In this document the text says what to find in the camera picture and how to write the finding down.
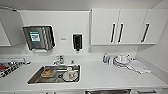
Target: stainless steel sink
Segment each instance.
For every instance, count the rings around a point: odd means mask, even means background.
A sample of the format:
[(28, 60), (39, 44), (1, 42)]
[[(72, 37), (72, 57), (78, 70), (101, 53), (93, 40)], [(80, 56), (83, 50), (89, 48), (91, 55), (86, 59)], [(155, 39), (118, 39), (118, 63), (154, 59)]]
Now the stainless steel sink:
[[(63, 79), (63, 75), (67, 72), (67, 68), (71, 67), (73, 71), (78, 73), (78, 77), (73, 81), (65, 81)], [(53, 77), (42, 77), (41, 73), (46, 69), (50, 69), (52, 72), (55, 71), (55, 75)], [(27, 82), (28, 84), (35, 84), (35, 83), (63, 83), (63, 82), (78, 82), (80, 77), (80, 66), (73, 65), (73, 66), (65, 66), (65, 65), (58, 65), (58, 66), (42, 66)]]

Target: upper cabinet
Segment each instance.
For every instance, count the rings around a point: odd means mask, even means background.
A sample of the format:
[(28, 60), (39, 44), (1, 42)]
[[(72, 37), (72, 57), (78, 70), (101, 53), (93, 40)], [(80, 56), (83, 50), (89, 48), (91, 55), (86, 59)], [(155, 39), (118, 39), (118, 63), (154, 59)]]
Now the upper cabinet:
[(114, 44), (119, 9), (92, 9), (91, 44)]
[(167, 10), (152, 9), (92, 9), (91, 13), (91, 45), (156, 44), (168, 18)]
[(168, 18), (168, 9), (148, 9), (138, 43), (157, 44)]
[(121, 9), (116, 33), (116, 44), (136, 44), (145, 18), (146, 9)]
[(0, 46), (12, 46), (25, 41), (20, 13), (0, 9)]

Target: bottle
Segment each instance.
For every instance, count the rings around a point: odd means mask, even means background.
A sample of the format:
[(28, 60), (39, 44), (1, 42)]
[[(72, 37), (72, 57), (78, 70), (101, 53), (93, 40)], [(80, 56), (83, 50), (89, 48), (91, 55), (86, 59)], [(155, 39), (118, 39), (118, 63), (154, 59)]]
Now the bottle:
[(107, 53), (105, 53), (103, 56), (103, 62), (107, 63), (107, 61), (108, 61), (108, 56), (107, 56)]

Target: white countertop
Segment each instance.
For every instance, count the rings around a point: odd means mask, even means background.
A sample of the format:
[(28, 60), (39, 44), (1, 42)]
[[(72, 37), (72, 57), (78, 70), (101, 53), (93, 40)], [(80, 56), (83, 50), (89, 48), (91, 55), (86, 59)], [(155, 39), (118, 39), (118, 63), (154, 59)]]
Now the white countertop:
[(0, 79), (0, 92), (17, 91), (75, 91), (100, 89), (139, 89), (139, 88), (167, 88), (168, 85), (152, 73), (139, 74), (137, 72), (107, 65), (98, 61), (76, 62), (80, 65), (79, 82), (70, 83), (38, 83), (28, 84), (27, 81), (43, 65), (49, 63), (31, 63), (23, 65), (5, 78)]

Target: ceiling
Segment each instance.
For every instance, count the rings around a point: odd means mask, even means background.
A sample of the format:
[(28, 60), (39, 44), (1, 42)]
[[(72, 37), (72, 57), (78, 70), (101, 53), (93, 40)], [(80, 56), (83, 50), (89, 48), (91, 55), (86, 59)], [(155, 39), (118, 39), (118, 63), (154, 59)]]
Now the ceiling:
[(0, 0), (17, 10), (88, 11), (92, 8), (154, 8), (163, 0)]

